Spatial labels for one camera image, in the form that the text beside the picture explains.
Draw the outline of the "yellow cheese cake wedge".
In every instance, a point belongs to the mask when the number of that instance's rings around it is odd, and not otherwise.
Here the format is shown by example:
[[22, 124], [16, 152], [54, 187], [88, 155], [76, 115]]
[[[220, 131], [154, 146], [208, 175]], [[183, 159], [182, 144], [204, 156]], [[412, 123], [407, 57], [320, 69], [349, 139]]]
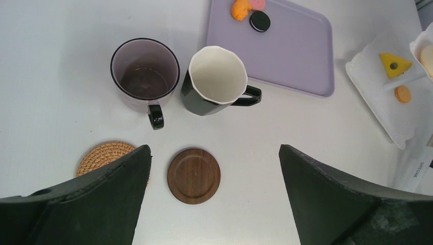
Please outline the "yellow cheese cake wedge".
[[413, 65], [412, 61], [391, 53], [381, 53], [379, 56], [389, 79], [393, 79], [404, 74]]

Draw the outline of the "black mug white inside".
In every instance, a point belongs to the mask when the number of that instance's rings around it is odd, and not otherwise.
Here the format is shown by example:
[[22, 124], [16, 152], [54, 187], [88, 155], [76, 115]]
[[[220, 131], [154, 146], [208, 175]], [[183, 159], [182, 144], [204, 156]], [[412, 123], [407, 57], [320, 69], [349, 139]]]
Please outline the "black mug white inside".
[[256, 105], [261, 102], [262, 91], [248, 85], [244, 63], [234, 52], [206, 46], [190, 60], [181, 99], [189, 112], [207, 116], [228, 106]]

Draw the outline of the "round waffle biscuit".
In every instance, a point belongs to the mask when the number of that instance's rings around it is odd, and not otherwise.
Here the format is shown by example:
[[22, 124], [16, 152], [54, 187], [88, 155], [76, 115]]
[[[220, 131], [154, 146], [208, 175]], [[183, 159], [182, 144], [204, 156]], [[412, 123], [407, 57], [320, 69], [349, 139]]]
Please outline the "round waffle biscuit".
[[395, 96], [401, 103], [409, 103], [412, 100], [412, 94], [408, 87], [401, 85], [395, 88]]

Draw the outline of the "dark wooden round coaster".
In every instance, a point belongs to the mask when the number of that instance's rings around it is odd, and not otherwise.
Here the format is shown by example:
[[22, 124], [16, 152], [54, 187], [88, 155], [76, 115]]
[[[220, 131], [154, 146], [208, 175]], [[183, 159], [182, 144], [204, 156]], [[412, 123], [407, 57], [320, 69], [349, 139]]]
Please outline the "dark wooden round coaster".
[[221, 182], [221, 169], [215, 157], [204, 149], [179, 152], [167, 169], [167, 184], [179, 201], [197, 205], [210, 200]]

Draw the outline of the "pink macaron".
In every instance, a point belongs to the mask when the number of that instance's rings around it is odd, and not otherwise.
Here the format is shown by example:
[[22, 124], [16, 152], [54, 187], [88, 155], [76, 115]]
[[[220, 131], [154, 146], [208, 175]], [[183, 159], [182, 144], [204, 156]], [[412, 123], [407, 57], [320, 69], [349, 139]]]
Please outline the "pink macaron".
[[266, 0], [248, 0], [252, 10], [262, 11], [266, 7]]

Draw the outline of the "woven rattan coaster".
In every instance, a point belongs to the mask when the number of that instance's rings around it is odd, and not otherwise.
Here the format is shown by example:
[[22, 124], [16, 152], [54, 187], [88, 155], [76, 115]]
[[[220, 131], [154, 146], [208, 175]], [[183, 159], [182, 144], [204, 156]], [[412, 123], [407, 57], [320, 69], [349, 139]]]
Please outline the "woven rattan coaster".
[[147, 145], [131, 146], [123, 142], [101, 144], [81, 161], [76, 177], [65, 182], [78, 197], [131, 198], [142, 202], [152, 156]]

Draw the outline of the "steel white serving tongs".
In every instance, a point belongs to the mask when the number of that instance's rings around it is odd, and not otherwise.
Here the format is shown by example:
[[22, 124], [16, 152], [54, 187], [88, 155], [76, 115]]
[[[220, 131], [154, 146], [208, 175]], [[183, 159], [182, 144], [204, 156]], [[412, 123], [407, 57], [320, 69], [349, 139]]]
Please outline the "steel white serving tongs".
[[432, 136], [425, 146], [409, 157], [397, 175], [395, 188], [416, 193], [432, 164]]

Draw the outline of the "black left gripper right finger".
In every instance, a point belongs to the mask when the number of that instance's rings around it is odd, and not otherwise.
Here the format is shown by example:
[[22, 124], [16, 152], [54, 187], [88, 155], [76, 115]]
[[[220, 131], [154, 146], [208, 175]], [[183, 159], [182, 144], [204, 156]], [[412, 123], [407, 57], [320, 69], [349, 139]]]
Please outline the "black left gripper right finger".
[[432, 196], [374, 184], [287, 144], [279, 159], [301, 244], [432, 244]]

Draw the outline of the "purple mug black handle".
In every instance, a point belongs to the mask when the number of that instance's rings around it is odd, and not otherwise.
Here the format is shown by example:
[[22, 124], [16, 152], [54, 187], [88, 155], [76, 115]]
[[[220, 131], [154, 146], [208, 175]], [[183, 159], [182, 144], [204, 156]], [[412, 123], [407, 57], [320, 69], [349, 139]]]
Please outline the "purple mug black handle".
[[153, 130], [162, 129], [162, 107], [175, 91], [181, 74], [173, 51], [151, 38], [128, 40], [114, 51], [110, 73], [123, 103], [147, 114]]

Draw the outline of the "black sandwich cookie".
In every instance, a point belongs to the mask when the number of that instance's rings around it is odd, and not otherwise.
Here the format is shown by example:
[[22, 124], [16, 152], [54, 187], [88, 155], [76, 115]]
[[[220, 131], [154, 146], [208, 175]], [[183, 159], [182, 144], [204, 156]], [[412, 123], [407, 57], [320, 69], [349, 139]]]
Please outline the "black sandwich cookie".
[[249, 18], [250, 26], [257, 32], [264, 33], [271, 26], [271, 20], [262, 11], [254, 11]]

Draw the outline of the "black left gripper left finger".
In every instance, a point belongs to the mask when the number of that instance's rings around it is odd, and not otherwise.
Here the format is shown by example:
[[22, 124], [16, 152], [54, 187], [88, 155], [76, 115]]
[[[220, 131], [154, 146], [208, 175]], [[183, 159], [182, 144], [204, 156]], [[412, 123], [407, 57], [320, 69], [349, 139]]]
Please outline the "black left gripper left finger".
[[131, 244], [151, 170], [142, 145], [29, 196], [1, 199], [1, 244]]

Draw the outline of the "white three tier stand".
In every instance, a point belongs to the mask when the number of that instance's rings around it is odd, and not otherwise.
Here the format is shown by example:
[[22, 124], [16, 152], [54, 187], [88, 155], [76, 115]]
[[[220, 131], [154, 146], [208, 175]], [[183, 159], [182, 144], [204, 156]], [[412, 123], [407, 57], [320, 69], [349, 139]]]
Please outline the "white three tier stand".
[[[404, 74], [389, 79], [379, 54], [391, 53], [412, 61], [413, 65]], [[406, 142], [414, 137], [415, 128], [421, 123], [425, 110], [423, 104], [432, 104], [422, 95], [421, 79], [426, 77], [421, 64], [411, 53], [410, 46], [393, 30], [379, 34], [371, 43], [346, 63], [346, 72], [362, 98], [387, 132], [391, 140], [405, 149]], [[395, 88], [409, 88], [412, 100], [401, 103], [395, 96]]]

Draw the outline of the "white chocolate drizzled donut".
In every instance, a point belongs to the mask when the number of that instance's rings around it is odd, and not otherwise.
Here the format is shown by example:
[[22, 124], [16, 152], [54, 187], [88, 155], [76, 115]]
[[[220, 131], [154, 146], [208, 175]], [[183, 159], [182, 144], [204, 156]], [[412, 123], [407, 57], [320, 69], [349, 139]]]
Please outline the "white chocolate drizzled donut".
[[428, 75], [432, 78], [433, 75], [433, 46], [426, 46], [420, 53], [420, 63], [428, 73]]

